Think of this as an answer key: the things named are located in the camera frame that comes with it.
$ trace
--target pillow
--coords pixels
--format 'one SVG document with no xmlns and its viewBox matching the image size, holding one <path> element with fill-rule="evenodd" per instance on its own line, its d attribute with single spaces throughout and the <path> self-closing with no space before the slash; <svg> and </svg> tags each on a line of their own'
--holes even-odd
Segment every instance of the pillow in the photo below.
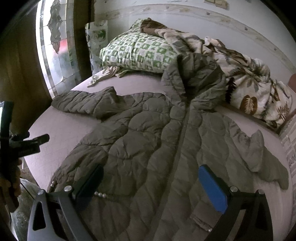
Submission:
<svg viewBox="0 0 296 241">
<path fill-rule="evenodd" d="M 89 48 L 91 71 L 92 74 L 96 74 L 103 69 L 102 59 L 99 57 L 100 50 L 108 45 L 107 21 L 87 23 L 85 25 L 85 34 Z"/>
<path fill-rule="evenodd" d="M 117 36 L 100 51 L 103 66 L 164 72 L 177 53 L 163 38 L 141 33 L 143 21 L 138 19 L 129 31 Z"/>
</svg>

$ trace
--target mattress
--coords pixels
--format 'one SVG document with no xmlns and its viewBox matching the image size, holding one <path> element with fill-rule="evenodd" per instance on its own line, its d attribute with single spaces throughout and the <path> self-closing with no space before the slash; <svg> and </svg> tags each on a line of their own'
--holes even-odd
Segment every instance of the mattress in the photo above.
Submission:
<svg viewBox="0 0 296 241">
<path fill-rule="evenodd" d="M 76 86 L 73 90 L 97 92 L 105 87 L 114 86 L 118 95 L 138 92 L 163 93 L 160 75 L 150 73 L 132 73 L 122 78 L 113 77 L 87 88 L 90 78 Z M 265 146 L 288 169 L 288 162 L 279 137 L 249 117 L 235 110 L 218 106 L 216 111 L 233 119 L 247 135 L 261 130 Z M 41 152 L 26 157 L 27 165 L 39 186 L 47 189 L 54 171 L 78 142 L 96 126 L 99 120 L 79 114 L 64 113 L 49 107 L 30 128 L 31 138 L 48 133 L 50 141 L 41 146 Z M 289 173 L 289 189 L 283 191 L 278 183 L 267 183 L 254 176 L 255 190 L 265 191 L 273 222 L 274 240 L 283 240 L 292 218 L 292 179 Z"/>
</svg>

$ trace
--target decorative wall border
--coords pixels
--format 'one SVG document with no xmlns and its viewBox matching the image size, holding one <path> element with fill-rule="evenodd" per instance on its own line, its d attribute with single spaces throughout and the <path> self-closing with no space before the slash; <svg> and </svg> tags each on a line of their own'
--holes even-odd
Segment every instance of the decorative wall border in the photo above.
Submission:
<svg viewBox="0 0 296 241">
<path fill-rule="evenodd" d="M 105 12 L 103 14 L 96 14 L 95 20 L 111 20 L 131 15 L 141 15 L 143 13 L 169 13 L 173 15 L 185 15 L 194 18 L 204 19 L 222 25 L 224 27 L 233 29 L 237 32 L 242 33 L 249 39 L 252 39 L 257 44 L 265 48 L 268 52 L 277 57 L 289 69 L 289 71 L 292 74 L 296 73 L 296 67 L 289 60 L 289 58 L 276 45 L 274 45 L 270 40 L 261 35 L 259 32 L 231 17 L 203 8 L 179 4 L 145 4 L 138 6 L 130 6 L 115 11 Z"/>
</svg>

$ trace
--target tropical print blanket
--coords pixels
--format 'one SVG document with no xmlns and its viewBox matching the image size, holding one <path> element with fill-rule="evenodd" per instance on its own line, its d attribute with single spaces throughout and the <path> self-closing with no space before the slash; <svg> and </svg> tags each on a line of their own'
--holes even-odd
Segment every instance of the tropical print blanket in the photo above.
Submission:
<svg viewBox="0 0 296 241">
<path fill-rule="evenodd" d="M 200 39 L 192 33 L 167 28 L 148 18 L 141 32 L 164 38 L 178 54 L 202 53 L 220 65 L 228 81 L 225 101 L 278 129 L 285 121 L 292 104 L 288 88 L 270 77 L 270 70 L 260 59 L 227 49 L 218 39 Z"/>
</svg>

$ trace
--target jacket hood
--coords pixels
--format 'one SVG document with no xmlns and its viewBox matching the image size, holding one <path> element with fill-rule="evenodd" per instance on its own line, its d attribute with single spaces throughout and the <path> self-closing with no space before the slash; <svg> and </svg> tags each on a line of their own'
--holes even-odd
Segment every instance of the jacket hood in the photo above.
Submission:
<svg viewBox="0 0 296 241">
<path fill-rule="evenodd" d="M 162 84 L 166 95 L 178 106 L 191 104 L 212 109 L 225 98 L 226 78 L 219 65 L 200 53 L 178 55 L 165 70 Z"/>
</svg>

